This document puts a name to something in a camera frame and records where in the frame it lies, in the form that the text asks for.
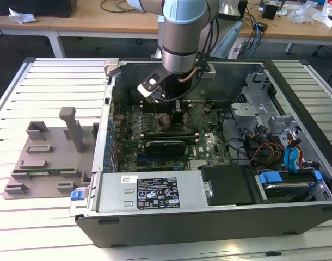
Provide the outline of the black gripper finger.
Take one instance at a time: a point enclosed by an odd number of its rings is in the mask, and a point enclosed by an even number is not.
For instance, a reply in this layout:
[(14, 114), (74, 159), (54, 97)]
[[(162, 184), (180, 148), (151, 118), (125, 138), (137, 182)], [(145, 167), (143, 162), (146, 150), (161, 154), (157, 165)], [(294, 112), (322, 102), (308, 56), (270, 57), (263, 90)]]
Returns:
[(178, 126), (183, 121), (183, 111), (182, 110), (172, 110), (170, 113), (170, 125)]

